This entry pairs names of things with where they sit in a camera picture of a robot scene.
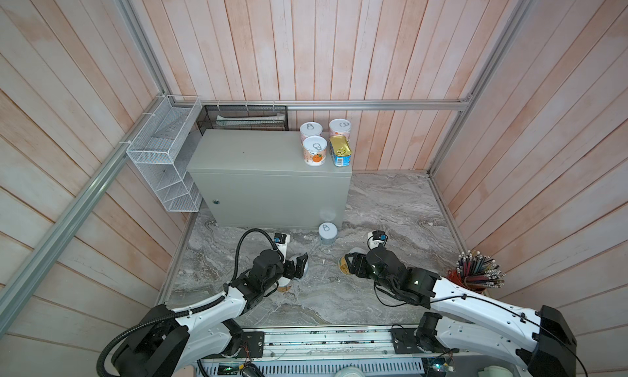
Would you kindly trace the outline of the yellow can plastic lid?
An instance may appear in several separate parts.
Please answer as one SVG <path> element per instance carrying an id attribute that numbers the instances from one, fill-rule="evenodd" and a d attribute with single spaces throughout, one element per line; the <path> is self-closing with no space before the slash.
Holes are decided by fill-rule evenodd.
<path id="1" fill-rule="evenodd" d="M 362 264 L 364 263 L 365 255 L 360 252 L 351 252 L 345 254 L 339 260 L 339 267 L 342 273 L 345 275 L 354 275 L 358 277 L 363 277 Z"/>

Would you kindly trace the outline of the gold rectangular sardine tin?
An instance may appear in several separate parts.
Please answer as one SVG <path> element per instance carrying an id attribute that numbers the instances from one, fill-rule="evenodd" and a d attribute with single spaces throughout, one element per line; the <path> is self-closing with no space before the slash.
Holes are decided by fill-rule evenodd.
<path id="1" fill-rule="evenodd" d="M 337 167 L 350 166 L 352 150 L 347 138 L 343 135 L 334 135 L 329 138 L 334 165 Z"/>

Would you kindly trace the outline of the orange labelled can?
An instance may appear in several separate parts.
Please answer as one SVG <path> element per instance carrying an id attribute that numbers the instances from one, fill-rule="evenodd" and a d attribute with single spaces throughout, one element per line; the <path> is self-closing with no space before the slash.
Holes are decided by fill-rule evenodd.
<path id="1" fill-rule="evenodd" d="M 321 166 L 327 155 L 327 140 L 321 136 L 310 136 L 303 141 L 304 160 L 310 166 Z"/>

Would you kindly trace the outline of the pink labelled can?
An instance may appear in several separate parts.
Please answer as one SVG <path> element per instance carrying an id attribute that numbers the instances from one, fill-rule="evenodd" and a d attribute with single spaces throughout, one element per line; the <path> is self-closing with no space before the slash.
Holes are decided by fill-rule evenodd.
<path id="1" fill-rule="evenodd" d="M 316 136 L 320 137 L 323 133 L 323 127 L 317 122 L 306 122 L 300 126 L 299 132 L 301 135 L 301 142 L 303 143 L 306 138 Z"/>

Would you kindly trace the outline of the pink can front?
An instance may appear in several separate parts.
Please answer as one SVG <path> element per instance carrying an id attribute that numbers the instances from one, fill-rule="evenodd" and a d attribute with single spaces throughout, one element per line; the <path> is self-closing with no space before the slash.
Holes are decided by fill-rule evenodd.
<path id="1" fill-rule="evenodd" d="M 352 131 L 352 124 L 346 119 L 334 119 L 329 123 L 330 136 L 344 136 L 348 141 Z"/>

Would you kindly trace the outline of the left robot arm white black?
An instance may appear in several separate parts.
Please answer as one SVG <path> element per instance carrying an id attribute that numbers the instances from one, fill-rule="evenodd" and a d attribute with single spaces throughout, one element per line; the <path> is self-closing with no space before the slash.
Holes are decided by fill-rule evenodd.
<path id="1" fill-rule="evenodd" d="M 109 362 L 118 376 L 171 376 L 209 355 L 238 353 L 244 332 L 235 319 L 307 271 L 307 254 L 287 259 L 279 237 L 263 230 L 259 234 L 270 246 L 250 269 L 235 270 L 222 291 L 206 300 L 175 309 L 165 304 L 152 308 L 139 324 L 106 345 L 96 373 L 108 376 Z"/>

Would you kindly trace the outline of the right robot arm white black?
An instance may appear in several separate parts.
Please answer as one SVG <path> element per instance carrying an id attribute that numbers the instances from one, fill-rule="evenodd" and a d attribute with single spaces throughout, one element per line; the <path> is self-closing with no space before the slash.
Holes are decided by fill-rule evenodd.
<path id="1" fill-rule="evenodd" d="M 387 295 L 400 306 L 425 308 L 415 329 L 416 342 L 425 351 L 478 352 L 531 376 L 574 376 L 585 368 L 577 357 L 577 340 L 556 308 L 534 310 L 492 300 L 435 272 L 406 267 L 384 246 L 355 248 L 339 266 L 345 274 L 370 280 L 376 295 Z"/>

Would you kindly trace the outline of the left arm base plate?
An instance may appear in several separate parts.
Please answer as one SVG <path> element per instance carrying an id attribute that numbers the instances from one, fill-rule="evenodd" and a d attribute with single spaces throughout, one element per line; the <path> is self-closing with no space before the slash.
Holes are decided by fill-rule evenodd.
<path id="1" fill-rule="evenodd" d="M 206 354 L 203 359 L 260 358 L 263 356 L 264 344 L 263 331 L 245 331 L 233 339 L 223 352 Z"/>

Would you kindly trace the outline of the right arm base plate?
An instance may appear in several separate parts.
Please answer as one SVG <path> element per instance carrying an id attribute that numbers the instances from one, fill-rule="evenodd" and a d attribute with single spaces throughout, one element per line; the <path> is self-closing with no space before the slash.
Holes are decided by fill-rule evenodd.
<path id="1" fill-rule="evenodd" d="M 406 328 L 399 324 L 391 326 L 390 334 L 395 354 L 448 354 L 454 349 L 438 341 L 438 332 L 432 328 Z"/>

